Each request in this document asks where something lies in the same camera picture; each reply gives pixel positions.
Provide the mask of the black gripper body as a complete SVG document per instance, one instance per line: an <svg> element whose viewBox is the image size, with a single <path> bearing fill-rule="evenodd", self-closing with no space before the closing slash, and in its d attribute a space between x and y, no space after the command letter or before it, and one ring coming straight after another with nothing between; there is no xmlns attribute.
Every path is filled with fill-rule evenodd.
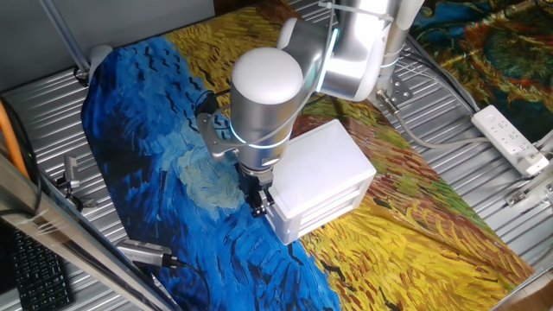
<svg viewBox="0 0 553 311"><path fill-rule="evenodd" d="M268 190L273 184L273 168L253 170L244 165L238 165L237 172L239 188L245 194Z"/></svg>

